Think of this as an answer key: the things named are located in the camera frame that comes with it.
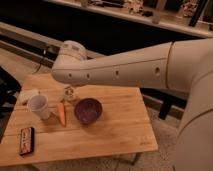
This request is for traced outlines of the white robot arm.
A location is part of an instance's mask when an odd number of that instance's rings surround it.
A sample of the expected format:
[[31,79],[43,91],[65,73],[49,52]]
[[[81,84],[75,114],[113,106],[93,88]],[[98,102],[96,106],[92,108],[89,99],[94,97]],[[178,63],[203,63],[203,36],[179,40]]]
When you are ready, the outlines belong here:
[[51,74],[72,86],[130,86],[187,93],[173,170],[213,171],[213,38],[163,43],[91,60],[81,44],[65,41]]

